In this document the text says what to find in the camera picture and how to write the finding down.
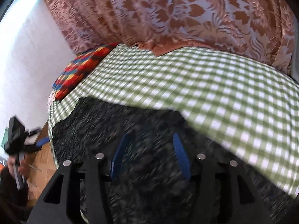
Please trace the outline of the person's dark-sleeved left forearm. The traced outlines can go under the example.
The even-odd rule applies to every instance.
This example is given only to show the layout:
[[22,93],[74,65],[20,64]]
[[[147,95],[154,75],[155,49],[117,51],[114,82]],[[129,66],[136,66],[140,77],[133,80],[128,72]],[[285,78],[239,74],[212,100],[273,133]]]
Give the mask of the person's dark-sleeved left forearm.
[[1,223],[22,223],[28,220],[28,185],[18,189],[8,167],[1,171]]

